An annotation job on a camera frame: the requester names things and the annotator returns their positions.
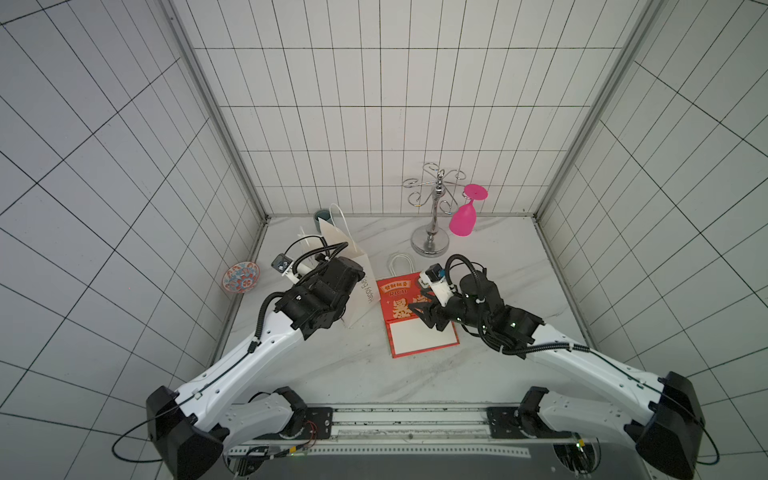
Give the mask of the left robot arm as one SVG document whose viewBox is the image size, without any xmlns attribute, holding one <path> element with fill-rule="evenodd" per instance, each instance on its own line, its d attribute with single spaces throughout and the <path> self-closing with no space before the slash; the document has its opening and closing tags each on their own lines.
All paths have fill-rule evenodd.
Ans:
<svg viewBox="0 0 768 480">
<path fill-rule="evenodd" d="M 178 389 L 160 386 L 147 397 L 147 418 L 138 426 L 173 478 L 199 479 L 226 450 L 264 435 L 294 439 L 311 431 L 307 405 L 289 387 L 238 400 L 269 367 L 344 316 L 365 277 L 360 264 L 342 256 L 347 246 L 311 250 L 317 265 L 265 298 L 250 337 Z"/>
</svg>

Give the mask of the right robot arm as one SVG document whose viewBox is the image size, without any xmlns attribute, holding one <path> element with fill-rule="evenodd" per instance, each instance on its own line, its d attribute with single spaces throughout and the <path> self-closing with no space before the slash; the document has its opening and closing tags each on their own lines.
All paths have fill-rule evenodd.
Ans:
<svg viewBox="0 0 768 480">
<path fill-rule="evenodd" d="M 430 329 L 468 326 L 498 354 L 530 359 L 599 395 L 577 400 L 531 387 L 516 410 L 530 438 L 580 434 L 629 446 L 642 460 L 675 479 L 691 479 L 701 466 L 701 443 L 710 437 L 692 382 L 676 373 L 660 377 L 576 342 L 542 318 L 505 304 L 486 270 L 461 254 L 419 275 L 423 301 L 410 309 Z"/>
</svg>

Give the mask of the red printed paper bag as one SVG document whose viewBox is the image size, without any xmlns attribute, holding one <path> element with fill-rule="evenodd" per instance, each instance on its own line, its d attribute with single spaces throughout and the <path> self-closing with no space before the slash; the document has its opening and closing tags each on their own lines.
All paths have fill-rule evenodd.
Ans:
<svg viewBox="0 0 768 480">
<path fill-rule="evenodd" d="M 453 326 L 443 331 L 429 328 L 410 310 L 411 303 L 428 300 L 421 292 L 419 273 L 378 280 L 377 286 L 390 352 L 394 359 L 460 344 Z"/>
</svg>

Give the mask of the green Fresh paper bag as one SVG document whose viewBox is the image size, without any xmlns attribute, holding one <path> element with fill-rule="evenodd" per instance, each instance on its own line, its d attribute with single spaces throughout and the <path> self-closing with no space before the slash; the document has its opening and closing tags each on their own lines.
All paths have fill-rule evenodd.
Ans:
<svg viewBox="0 0 768 480">
<path fill-rule="evenodd" d="M 388 258 L 387 268 L 391 277 L 408 275 L 416 272 L 413 257 L 407 253 L 393 253 Z"/>
</svg>

